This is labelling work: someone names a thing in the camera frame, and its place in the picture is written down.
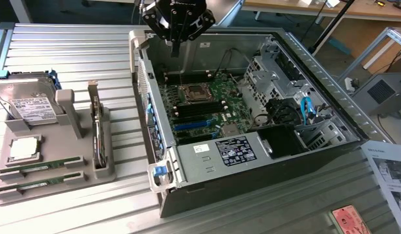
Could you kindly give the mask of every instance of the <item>green circuit board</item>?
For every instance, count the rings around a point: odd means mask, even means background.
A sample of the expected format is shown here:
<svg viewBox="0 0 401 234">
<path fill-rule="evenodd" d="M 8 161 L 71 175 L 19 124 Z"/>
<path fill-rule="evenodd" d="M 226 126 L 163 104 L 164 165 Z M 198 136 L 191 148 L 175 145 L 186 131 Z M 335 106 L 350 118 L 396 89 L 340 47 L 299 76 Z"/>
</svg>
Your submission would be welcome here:
<svg viewBox="0 0 401 234">
<path fill-rule="evenodd" d="M 203 87 L 207 87 L 211 94 L 210 101 L 225 100 L 227 109 L 219 113 L 202 115 L 205 119 L 211 120 L 210 126 L 175 131 L 175 124 L 172 124 L 172 122 L 175 119 L 178 119 L 178 117 L 174 115 L 174 106 L 190 105 L 190 102 L 187 101 L 187 96 L 184 94 L 184 91 L 182 90 L 182 85 L 159 84 L 159 91 L 175 138 L 178 139 L 179 137 L 182 137 L 182 133 L 184 133 L 187 137 L 215 134 L 215 138 L 222 138 L 225 136 L 221 128 L 225 125 L 230 124 L 237 124 L 239 133 L 245 133 L 251 127 L 250 112 L 242 97 L 237 96 L 237 85 L 229 75 L 219 72 L 210 82 L 190 83 L 184 85 L 201 85 Z"/>
</svg>

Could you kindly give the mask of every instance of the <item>blue cable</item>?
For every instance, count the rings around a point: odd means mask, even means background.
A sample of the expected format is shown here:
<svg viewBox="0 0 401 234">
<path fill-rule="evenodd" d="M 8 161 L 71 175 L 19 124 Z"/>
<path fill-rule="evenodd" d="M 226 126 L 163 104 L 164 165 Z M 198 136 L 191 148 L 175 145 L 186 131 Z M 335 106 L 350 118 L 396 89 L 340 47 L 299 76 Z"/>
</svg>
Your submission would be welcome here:
<svg viewBox="0 0 401 234">
<path fill-rule="evenodd" d="M 305 104 L 307 104 L 307 113 L 314 113 L 317 114 L 315 110 L 313 109 L 313 106 L 311 106 L 311 99 L 310 97 L 303 97 L 302 100 L 301 100 L 301 112 L 302 112 L 302 116 L 303 116 L 303 122 L 306 125 L 306 112 L 305 112 Z"/>
</svg>

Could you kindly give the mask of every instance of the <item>white paper document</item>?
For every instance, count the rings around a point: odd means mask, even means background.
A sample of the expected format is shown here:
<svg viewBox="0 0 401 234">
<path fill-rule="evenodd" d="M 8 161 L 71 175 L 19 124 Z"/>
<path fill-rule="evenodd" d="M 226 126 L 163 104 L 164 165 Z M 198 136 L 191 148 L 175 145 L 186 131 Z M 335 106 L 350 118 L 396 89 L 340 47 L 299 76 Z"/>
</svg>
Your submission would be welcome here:
<svg viewBox="0 0 401 234">
<path fill-rule="evenodd" d="M 401 227 L 401 145 L 369 141 L 361 148 Z"/>
</svg>

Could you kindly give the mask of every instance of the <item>hard drive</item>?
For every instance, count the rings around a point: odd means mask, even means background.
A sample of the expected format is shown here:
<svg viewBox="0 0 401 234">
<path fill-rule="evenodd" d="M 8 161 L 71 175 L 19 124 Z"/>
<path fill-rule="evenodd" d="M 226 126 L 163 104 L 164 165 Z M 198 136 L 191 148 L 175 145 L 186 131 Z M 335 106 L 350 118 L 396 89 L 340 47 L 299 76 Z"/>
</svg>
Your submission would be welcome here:
<svg viewBox="0 0 401 234">
<path fill-rule="evenodd" d="M 55 93 L 60 89 L 52 73 L 17 73 L 0 77 L 0 103 L 11 119 L 24 119 L 29 125 L 57 122 L 64 114 L 56 104 Z"/>
</svg>

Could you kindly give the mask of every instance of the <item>floor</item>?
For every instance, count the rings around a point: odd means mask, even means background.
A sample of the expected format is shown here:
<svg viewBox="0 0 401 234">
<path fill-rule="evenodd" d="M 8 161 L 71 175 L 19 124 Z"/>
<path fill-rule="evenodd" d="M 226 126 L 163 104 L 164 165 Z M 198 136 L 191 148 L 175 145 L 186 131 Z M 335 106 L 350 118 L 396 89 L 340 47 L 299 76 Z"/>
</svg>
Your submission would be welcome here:
<svg viewBox="0 0 401 234">
<path fill-rule="evenodd" d="M 132 16 L 134 4 L 90 1 L 91 6 L 84 7 L 80 0 L 25 0 L 29 9 L 32 21 L 35 23 L 63 23 L 63 24 L 139 24 L 138 14 Z M 298 38 L 302 37 L 314 17 L 298 15 L 281 15 L 274 13 L 262 13 L 261 21 L 254 20 L 254 13 L 250 11 L 241 11 L 233 26 L 238 27 L 281 27 L 291 32 Z M 17 18 L 12 11 L 8 0 L 0 0 L 0 22 L 16 22 Z M 322 28 L 313 25 L 306 38 L 303 40 L 305 46 L 310 46 L 317 40 Z M 322 66 L 327 69 L 330 74 L 335 77 L 348 68 L 353 62 L 353 57 L 341 52 L 329 43 L 323 45 L 318 54 L 315 55 Z M 364 83 L 370 77 L 370 73 L 362 69 L 356 68 L 350 77 L 358 78 Z M 394 141 L 401 144 L 401 120 L 388 117 L 381 120 L 382 126 L 390 134 Z"/>
</svg>

